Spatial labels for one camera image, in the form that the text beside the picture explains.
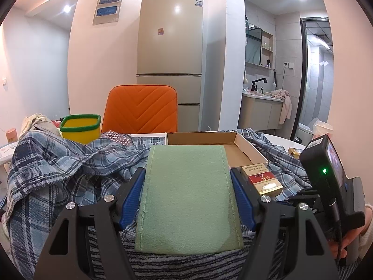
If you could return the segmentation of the red gold cigarette pack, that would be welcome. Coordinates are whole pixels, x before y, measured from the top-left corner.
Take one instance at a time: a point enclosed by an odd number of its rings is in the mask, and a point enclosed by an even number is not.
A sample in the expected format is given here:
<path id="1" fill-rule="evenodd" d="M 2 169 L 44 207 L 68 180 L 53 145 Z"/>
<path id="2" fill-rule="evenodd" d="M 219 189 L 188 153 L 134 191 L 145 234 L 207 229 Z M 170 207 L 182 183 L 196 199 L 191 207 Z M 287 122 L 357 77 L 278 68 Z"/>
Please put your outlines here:
<path id="1" fill-rule="evenodd" d="M 243 166 L 242 174 L 260 195 L 276 197 L 283 190 L 283 185 L 277 177 L 262 163 Z"/>

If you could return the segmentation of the green leather card pouch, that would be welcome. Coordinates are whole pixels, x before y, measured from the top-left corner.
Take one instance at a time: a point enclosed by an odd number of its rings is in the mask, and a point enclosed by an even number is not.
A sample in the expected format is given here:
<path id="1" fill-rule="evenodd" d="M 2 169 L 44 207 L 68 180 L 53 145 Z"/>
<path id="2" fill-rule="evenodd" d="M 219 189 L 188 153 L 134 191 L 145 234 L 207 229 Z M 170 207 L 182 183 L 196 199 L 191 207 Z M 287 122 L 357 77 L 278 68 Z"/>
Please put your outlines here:
<path id="1" fill-rule="evenodd" d="M 151 147 L 137 214 L 135 250 L 199 255 L 243 248 L 222 145 Z"/>

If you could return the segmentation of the grey striped cloth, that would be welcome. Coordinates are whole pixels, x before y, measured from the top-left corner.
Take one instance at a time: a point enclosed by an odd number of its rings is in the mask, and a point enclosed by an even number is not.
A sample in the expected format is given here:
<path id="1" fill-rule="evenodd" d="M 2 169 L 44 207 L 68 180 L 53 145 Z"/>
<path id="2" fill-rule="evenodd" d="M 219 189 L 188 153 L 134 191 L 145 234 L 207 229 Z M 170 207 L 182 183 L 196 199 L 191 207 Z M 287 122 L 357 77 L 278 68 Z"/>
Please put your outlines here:
<path id="1" fill-rule="evenodd" d="M 244 246 L 242 250 L 210 255 L 159 255 L 135 251 L 135 229 L 120 232 L 120 238 L 131 268 L 137 279 L 237 279 L 247 255 L 253 246 L 255 234 L 241 226 Z M 99 254 L 97 235 L 88 228 L 92 256 L 93 276 L 106 279 Z M 284 257 L 284 238 L 276 244 L 271 271 L 267 279 L 280 278 L 280 265 Z"/>

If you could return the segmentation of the gold snack packet on table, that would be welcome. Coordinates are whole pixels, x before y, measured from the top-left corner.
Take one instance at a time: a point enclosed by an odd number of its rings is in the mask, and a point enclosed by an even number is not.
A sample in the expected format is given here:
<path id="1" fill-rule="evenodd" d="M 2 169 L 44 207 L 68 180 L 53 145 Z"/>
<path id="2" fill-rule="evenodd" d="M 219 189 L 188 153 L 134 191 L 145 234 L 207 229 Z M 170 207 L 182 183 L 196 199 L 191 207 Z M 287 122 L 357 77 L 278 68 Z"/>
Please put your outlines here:
<path id="1" fill-rule="evenodd" d="M 293 147 L 290 147 L 288 149 L 289 155 L 291 155 L 291 157 L 293 157 L 295 159 L 299 159 L 302 152 L 303 152 L 303 149 L 297 149 L 297 148 L 293 148 Z"/>

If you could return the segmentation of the blue plaid shirt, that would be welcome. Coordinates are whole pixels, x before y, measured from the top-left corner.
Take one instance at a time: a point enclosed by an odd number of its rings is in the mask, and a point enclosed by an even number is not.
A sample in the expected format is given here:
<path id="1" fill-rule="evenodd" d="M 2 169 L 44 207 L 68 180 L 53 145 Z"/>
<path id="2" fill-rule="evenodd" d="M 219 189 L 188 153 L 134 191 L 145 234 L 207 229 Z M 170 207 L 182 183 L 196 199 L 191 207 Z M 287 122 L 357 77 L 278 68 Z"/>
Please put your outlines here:
<path id="1" fill-rule="evenodd" d="M 128 183 L 147 164 L 149 149 L 162 137 L 134 137 L 122 145 L 101 137 L 83 145 L 50 133 L 26 133 L 14 151 L 8 175 L 3 228 L 11 259 L 32 279 L 45 241 L 67 203 L 97 203 Z"/>

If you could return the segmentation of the yellow green bin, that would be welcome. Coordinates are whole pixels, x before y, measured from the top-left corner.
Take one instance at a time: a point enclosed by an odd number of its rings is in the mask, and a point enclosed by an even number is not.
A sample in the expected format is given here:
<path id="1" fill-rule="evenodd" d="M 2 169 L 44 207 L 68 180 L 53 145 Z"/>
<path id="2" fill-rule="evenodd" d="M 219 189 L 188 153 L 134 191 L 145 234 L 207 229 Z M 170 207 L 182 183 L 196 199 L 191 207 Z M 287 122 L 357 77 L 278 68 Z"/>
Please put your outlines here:
<path id="1" fill-rule="evenodd" d="M 59 130 L 65 139 L 88 144 L 100 137 L 100 123 L 98 114 L 72 114 L 64 118 Z"/>

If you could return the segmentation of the orange chair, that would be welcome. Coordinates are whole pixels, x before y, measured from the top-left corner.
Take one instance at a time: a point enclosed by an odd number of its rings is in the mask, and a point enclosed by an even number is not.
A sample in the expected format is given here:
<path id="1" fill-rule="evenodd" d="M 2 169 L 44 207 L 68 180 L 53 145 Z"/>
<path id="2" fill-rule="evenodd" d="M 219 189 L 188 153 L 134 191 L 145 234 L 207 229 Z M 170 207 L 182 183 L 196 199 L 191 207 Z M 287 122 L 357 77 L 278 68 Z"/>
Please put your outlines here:
<path id="1" fill-rule="evenodd" d="M 110 91 L 102 133 L 174 133 L 177 130 L 177 92 L 171 86 L 119 85 Z"/>

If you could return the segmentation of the pink towel on sink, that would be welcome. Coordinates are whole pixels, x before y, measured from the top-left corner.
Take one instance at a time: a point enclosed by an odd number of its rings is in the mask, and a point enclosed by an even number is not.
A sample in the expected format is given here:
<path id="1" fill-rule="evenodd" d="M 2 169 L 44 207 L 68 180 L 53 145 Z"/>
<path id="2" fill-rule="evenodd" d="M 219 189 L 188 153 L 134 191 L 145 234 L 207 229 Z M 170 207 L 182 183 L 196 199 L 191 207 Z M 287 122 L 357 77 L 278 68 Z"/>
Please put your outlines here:
<path id="1" fill-rule="evenodd" d="M 280 114 L 280 125 L 283 125 L 287 119 L 291 118 L 292 103 L 291 95 L 289 91 L 284 89 L 273 90 L 271 92 L 271 97 L 275 99 L 280 99 L 283 102 L 281 114 Z"/>

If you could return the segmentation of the bathroom vanity cabinet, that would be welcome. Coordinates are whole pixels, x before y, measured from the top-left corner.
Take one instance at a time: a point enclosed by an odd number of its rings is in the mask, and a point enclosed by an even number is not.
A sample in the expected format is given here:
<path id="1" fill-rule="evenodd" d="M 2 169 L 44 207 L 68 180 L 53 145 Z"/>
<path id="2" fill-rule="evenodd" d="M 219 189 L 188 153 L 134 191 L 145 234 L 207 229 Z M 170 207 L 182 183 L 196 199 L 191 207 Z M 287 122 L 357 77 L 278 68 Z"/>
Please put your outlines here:
<path id="1" fill-rule="evenodd" d="M 283 101 L 266 96 L 242 93 L 238 128 L 255 131 L 278 130 L 282 128 L 280 115 Z"/>

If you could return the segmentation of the red bag on floor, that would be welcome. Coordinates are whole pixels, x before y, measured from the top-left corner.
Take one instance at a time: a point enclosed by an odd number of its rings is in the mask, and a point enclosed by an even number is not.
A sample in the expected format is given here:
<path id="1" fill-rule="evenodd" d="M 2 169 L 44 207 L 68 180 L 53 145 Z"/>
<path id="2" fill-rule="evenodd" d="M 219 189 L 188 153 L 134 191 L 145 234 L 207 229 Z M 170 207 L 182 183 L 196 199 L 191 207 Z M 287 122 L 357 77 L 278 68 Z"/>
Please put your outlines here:
<path id="1" fill-rule="evenodd" d="M 53 124 L 55 125 L 56 128 L 60 127 L 61 121 L 60 120 L 52 120 Z"/>

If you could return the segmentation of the beige clothes pile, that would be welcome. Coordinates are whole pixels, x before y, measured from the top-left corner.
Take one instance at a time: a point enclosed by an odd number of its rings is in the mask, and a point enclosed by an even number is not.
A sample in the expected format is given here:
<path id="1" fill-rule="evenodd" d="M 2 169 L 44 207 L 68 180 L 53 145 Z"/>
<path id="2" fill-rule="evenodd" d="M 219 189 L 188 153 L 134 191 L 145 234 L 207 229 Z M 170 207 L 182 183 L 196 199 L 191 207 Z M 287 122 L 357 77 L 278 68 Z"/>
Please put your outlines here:
<path id="1" fill-rule="evenodd" d="M 21 124 L 19 138 L 21 138 L 26 132 L 33 130 L 40 130 L 42 132 L 48 132 L 62 137 L 62 133 L 56 127 L 56 125 L 43 114 L 32 114 L 31 116 L 26 116 Z"/>

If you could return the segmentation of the beige refrigerator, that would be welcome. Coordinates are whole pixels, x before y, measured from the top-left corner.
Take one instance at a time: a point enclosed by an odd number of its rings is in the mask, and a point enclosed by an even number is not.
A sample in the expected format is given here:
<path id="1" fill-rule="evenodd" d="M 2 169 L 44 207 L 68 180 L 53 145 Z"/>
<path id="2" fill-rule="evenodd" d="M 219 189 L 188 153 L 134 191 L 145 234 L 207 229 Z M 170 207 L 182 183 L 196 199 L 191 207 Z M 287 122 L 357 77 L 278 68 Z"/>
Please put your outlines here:
<path id="1" fill-rule="evenodd" d="M 137 82 L 176 90 L 180 132 L 199 128 L 202 45 L 203 0 L 142 0 Z"/>

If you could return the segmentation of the mirror cabinet with shelves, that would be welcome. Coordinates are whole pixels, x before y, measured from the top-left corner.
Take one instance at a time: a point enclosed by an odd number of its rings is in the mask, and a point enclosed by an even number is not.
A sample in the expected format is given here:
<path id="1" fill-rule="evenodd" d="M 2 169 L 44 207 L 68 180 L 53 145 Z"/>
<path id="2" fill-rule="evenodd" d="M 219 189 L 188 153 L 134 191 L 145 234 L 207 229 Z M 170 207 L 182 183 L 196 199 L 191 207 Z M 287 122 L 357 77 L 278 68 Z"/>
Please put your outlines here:
<path id="1" fill-rule="evenodd" d="M 251 23 L 247 25 L 245 35 L 246 63 L 273 69 L 274 36 Z"/>

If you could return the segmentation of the wall electrical panel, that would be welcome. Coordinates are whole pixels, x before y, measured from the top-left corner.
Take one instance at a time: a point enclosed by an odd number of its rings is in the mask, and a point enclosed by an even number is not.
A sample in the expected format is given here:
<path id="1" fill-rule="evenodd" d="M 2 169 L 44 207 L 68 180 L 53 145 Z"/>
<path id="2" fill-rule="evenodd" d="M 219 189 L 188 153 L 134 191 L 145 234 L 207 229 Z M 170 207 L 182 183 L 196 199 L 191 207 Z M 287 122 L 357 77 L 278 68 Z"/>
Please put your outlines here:
<path id="1" fill-rule="evenodd" d="M 97 0 L 92 25 L 118 22 L 122 0 Z"/>

